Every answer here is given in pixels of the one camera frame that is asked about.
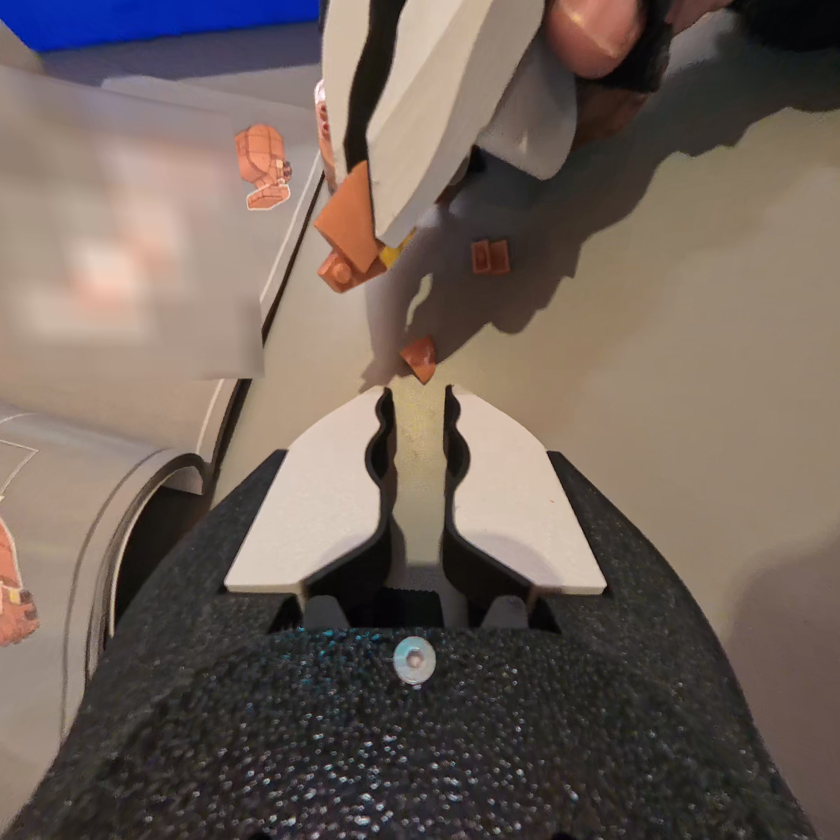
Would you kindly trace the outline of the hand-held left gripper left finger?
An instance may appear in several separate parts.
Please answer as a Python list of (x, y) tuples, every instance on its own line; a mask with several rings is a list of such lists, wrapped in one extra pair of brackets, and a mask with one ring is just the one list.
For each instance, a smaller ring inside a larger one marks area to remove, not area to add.
[(392, 421), (391, 390), (370, 389), (293, 441), (227, 572), (228, 592), (353, 593), (329, 577), (386, 524), (372, 446)]

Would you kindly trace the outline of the small brown brick plate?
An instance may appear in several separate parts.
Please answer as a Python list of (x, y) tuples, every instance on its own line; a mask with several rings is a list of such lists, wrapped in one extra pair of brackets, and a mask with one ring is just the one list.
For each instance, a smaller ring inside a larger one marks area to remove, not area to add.
[(475, 276), (505, 276), (511, 272), (509, 243), (506, 238), (471, 242), (471, 271)]

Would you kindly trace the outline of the brown curved brick piece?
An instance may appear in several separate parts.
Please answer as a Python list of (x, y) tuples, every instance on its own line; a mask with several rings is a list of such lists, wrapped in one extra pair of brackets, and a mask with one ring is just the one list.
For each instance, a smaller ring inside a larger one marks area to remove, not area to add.
[(358, 163), (347, 175), (313, 226), (331, 246), (318, 276), (339, 294), (386, 273), (416, 232), (412, 230), (396, 247), (384, 245), (375, 238), (367, 161)]

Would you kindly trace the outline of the grey desk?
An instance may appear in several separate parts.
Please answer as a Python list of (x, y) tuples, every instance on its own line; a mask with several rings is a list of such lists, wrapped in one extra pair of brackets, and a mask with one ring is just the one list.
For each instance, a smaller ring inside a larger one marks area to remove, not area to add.
[[(548, 181), (483, 154), (343, 294), (321, 178), (223, 493), (11, 837), (838, 838), (838, 52), (717, 12), (670, 58)], [(485, 238), (509, 274), (472, 273)], [(548, 451), (601, 595), (449, 582), (449, 386)], [(353, 593), (227, 591), (293, 441), (370, 389), (387, 520), (329, 577)]]

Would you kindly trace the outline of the row of blue plastic bins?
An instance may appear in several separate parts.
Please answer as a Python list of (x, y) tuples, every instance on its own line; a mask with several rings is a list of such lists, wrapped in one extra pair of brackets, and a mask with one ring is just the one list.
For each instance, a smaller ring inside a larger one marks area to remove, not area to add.
[(309, 23), (319, 1), (2, 1), (1, 18), (27, 47), (44, 53)]

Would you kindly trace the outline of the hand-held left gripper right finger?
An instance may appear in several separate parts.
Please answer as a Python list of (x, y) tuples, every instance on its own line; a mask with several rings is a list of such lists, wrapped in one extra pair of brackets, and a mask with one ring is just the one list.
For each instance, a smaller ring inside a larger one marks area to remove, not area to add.
[(464, 595), (601, 595), (595, 559), (548, 451), (462, 386), (445, 397), (445, 574)]

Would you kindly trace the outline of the grey instruction booklet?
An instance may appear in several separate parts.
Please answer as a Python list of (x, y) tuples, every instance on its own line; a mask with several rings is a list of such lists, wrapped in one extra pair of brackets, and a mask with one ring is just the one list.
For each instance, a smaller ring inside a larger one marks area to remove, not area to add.
[(114, 633), (160, 490), (205, 498), (322, 178), (295, 70), (2, 68), (2, 823)]

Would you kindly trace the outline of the person's right forearm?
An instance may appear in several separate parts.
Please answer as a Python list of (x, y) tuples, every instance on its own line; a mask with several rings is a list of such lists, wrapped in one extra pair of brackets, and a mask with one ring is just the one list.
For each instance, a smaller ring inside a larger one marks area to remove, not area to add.
[(752, 44), (796, 53), (839, 50), (839, 1), (726, 1)]

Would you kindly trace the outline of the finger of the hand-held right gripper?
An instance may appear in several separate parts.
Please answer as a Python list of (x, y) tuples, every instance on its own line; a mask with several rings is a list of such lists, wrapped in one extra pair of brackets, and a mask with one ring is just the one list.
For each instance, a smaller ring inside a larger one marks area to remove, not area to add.
[(370, 29), (370, 1), (320, 2), (321, 68), (335, 185), (349, 173), (350, 95)]
[(410, 1), (366, 129), (374, 236), (396, 247), (468, 156), (543, 20), (542, 1)]

